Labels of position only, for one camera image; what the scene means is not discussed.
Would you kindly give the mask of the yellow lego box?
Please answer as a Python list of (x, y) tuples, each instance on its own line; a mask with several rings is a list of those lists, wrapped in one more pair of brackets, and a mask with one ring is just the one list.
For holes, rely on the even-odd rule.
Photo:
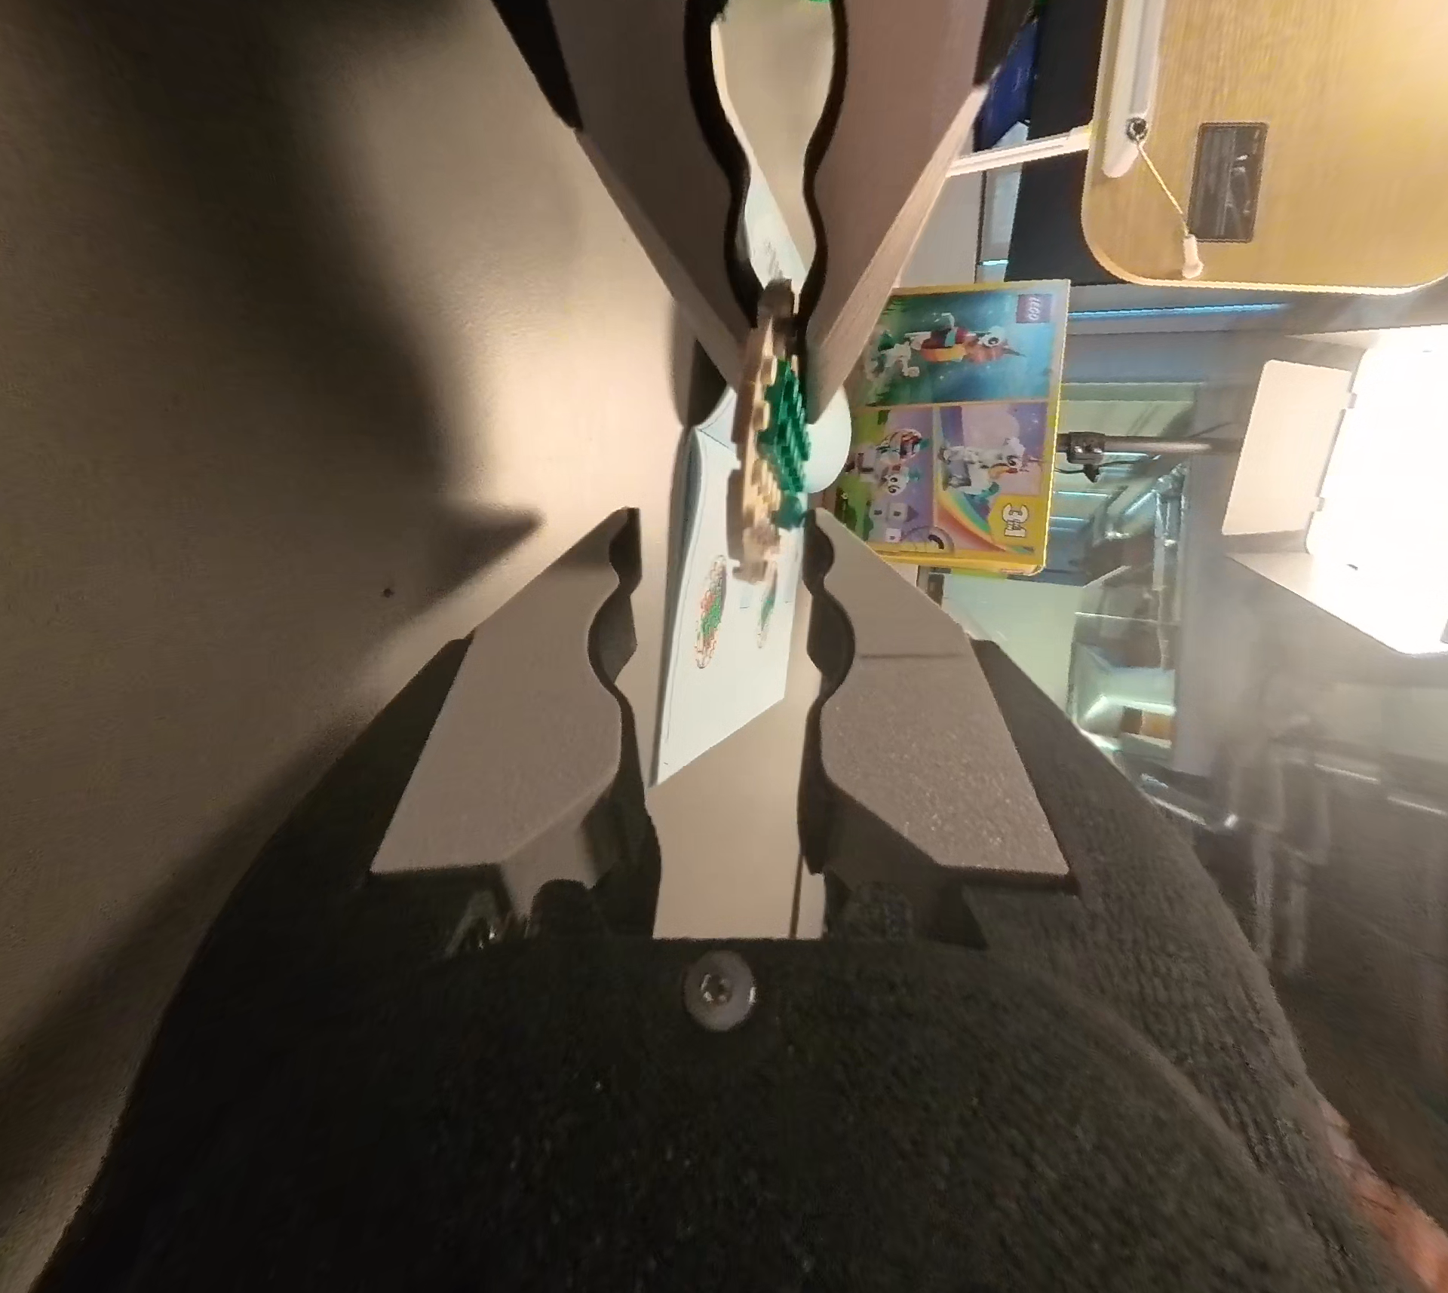
[(848, 380), (844, 528), (884, 560), (1040, 574), (1069, 306), (1064, 279), (897, 292)]

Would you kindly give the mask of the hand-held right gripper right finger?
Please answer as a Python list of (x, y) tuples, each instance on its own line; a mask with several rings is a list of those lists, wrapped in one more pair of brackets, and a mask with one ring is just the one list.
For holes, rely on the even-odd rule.
[(822, 511), (802, 579), (820, 675), (799, 785), (804, 866), (844, 889), (1066, 885), (970, 633)]

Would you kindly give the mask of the white lego instruction booklet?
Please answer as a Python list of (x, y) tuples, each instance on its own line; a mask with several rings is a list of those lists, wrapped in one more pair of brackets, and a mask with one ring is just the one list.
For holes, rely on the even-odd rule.
[[(741, 219), (747, 265), (762, 281), (804, 279), (804, 256), (769, 186), (753, 174)], [(747, 582), (727, 534), (737, 390), (689, 390), (676, 475), (666, 637), (654, 780), (665, 782), (714, 746), (778, 704), (785, 694), (795, 609), (801, 588), (804, 530), (781, 532), (776, 560), (760, 582)], [(850, 414), (837, 391), (808, 427), (804, 489), (830, 488), (848, 454)]]

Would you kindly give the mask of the black label plate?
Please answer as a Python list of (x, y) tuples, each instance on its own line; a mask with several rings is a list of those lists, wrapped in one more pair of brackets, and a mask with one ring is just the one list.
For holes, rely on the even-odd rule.
[(1199, 242), (1255, 241), (1267, 141), (1267, 122), (1196, 127), (1186, 225)]

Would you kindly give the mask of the glass display case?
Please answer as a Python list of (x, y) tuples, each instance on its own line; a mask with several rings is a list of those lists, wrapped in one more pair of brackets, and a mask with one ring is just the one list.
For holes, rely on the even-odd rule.
[(1166, 764), (1175, 741), (1180, 543), (1154, 532), (1103, 547), (1073, 623), (1064, 710), (1111, 758)]

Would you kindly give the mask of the wooden board with white frame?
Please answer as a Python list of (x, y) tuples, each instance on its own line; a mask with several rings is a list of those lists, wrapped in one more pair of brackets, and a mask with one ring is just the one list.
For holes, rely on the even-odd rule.
[[(1087, 123), (963, 179), (1082, 157), (1084, 245), (1148, 289), (1395, 296), (1445, 276), (1445, 0), (1105, 0)], [(1253, 242), (1186, 225), (1196, 127), (1267, 122)]]

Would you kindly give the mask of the blue box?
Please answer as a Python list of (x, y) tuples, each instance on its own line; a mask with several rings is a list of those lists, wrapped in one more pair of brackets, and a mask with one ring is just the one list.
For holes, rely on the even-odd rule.
[(1006, 52), (995, 72), (980, 120), (976, 123), (976, 147), (980, 152), (1003, 145), (1006, 137), (1029, 122), (1036, 92), (1040, 56), (1040, 15), (1027, 20)]

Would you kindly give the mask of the black clamp on metal rod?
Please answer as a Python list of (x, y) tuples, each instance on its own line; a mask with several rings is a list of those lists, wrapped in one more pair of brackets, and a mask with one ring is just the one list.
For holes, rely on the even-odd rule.
[(1088, 430), (1062, 432), (1056, 441), (1058, 457), (1073, 473), (1094, 484), (1107, 467), (1156, 463), (1182, 465), (1186, 461), (1230, 454), (1232, 441), (1219, 437), (1137, 437), (1098, 434)]

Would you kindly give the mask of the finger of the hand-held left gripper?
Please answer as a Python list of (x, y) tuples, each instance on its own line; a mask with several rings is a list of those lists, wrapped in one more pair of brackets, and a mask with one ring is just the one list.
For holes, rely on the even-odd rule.
[(577, 139), (724, 380), (741, 380), (758, 281), (741, 254), (750, 180), (721, 109), (724, 0), (548, 0)]
[(830, 0), (834, 59), (804, 153), (815, 256), (801, 296), (808, 400), (858, 361), (976, 120), (988, 0)]

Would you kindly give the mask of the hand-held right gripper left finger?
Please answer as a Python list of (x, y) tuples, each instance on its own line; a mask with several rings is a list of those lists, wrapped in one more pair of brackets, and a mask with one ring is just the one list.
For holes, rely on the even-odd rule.
[(481, 871), (503, 904), (553, 879), (655, 904), (636, 715), (641, 515), (611, 511), (474, 626), (370, 871)]

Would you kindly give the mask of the white panel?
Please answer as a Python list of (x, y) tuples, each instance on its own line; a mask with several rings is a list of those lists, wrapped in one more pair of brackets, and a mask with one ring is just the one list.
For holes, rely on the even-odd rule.
[(1228, 557), (1411, 658), (1445, 655), (1445, 326), (1265, 361), (1223, 518)]

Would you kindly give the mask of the tan and green lego assembly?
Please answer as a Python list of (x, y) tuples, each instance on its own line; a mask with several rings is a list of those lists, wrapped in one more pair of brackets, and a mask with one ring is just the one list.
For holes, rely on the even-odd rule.
[(729, 555), (737, 579), (757, 585), (776, 571), (784, 537), (804, 524), (809, 501), (804, 471), (812, 441), (787, 279), (773, 279), (758, 296), (757, 323), (741, 357), (732, 448)]

